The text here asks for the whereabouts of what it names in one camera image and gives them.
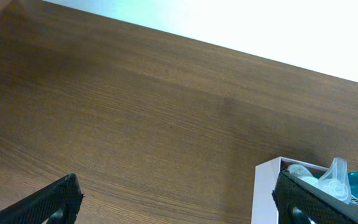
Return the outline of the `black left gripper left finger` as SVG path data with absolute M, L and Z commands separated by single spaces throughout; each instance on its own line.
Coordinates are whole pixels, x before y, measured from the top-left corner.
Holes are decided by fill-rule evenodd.
M 74 224 L 84 194 L 77 176 L 68 174 L 0 211 L 0 223 Z

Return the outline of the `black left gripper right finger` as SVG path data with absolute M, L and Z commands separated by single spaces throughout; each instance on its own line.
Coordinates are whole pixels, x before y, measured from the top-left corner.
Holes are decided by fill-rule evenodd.
M 295 177 L 289 171 L 279 173 L 272 197 L 279 224 L 354 223 L 358 209 Z

